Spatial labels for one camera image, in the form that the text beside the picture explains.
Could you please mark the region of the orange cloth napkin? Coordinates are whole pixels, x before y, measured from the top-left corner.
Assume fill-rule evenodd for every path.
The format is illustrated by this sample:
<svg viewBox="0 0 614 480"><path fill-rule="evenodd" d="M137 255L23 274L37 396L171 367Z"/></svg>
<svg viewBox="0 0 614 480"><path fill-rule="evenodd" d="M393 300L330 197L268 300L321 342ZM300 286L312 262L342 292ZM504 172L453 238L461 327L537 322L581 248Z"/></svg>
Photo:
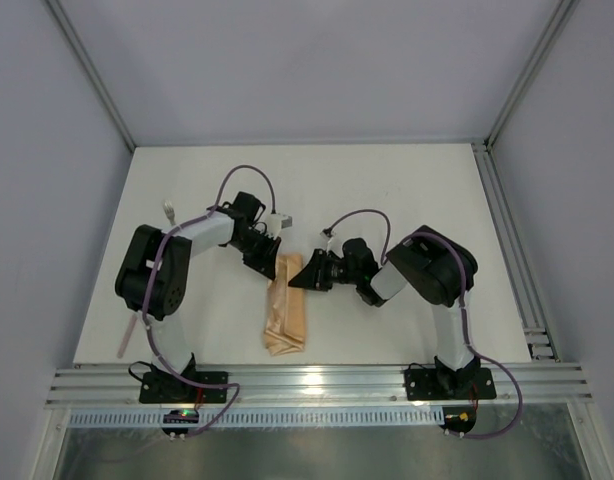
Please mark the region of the orange cloth napkin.
<svg viewBox="0 0 614 480"><path fill-rule="evenodd" d="M271 356L301 353L307 337L305 292L289 281L302 270L303 256L279 255L275 266L276 278L267 287L263 343Z"/></svg>

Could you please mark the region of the silver fork pink handle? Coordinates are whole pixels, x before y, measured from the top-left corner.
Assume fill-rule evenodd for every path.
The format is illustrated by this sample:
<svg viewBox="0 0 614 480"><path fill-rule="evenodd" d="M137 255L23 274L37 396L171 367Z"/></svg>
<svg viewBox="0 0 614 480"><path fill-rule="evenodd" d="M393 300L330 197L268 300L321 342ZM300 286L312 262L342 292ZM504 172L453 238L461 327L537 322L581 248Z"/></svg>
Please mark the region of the silver fork pink handle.
<svg viewBox="0 0 614 480"><path fill-rule="evenodd" d="M176 212L173 203L170 200L164 200L162 203L163 212L171 226L177 224Z"/></svg>

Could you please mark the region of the pink handled utensil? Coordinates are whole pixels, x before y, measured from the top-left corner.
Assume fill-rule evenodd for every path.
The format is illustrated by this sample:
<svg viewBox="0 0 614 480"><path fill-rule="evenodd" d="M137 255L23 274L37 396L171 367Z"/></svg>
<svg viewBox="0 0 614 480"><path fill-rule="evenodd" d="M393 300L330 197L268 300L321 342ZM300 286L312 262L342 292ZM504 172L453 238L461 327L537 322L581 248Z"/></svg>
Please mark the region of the pink handled utensil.
<svg viewBox="0 0 614 480"><path fill-rule="evenodd" d="M125 352L127 350L127 347L129 345L129 342L131 340L133 331L135 329L137 320L138 320L137 314L133 313L130 316L130 319L129 319L128 323L127 323L126 329L125 329L125 331L123 333L123 336L121 338L121 342L120 342L120 345L119 345L117 353L116 353L116 358L117 359L122 359L124 357Z"/></svg>

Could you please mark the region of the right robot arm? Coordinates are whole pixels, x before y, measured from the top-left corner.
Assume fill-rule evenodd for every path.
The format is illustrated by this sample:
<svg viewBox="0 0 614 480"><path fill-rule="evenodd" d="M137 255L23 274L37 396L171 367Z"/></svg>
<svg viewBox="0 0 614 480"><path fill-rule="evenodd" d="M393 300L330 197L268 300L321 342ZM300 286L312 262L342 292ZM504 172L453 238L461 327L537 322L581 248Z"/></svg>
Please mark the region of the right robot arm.
<svg viewBox="0 0 614 480"><path fill-rule="evenodd" d="M462 314L478 272L475 257L427 225L399 242L386 257L386 263L379 265L365 240L352 238L343 243L341 255L316 249L288 285L327 292L335 284L349 284L373 307L383 306L411 286L433 310L435 388L445 398L467 392L481 365L465 338Z"/></svg>

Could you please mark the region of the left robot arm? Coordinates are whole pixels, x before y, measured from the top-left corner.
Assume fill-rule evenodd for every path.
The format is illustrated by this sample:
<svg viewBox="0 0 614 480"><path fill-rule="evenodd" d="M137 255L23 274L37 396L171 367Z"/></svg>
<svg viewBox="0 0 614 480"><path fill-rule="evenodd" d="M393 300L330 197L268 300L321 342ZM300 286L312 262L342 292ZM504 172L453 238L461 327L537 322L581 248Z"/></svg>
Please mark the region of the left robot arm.
<svg viewBox="0 0 614 480"><path fill-rule="evenodd" d="M189 387L205 386L193 379L195 357L178 314L191 260L214 247L231 246L241 253L246 267L273 280L280 232L292 219L264 211L265 205L255 196L240 192L233 202L213 206L167 232L146 224L134 231L115 293L141 315L156 375Z"/></svg>

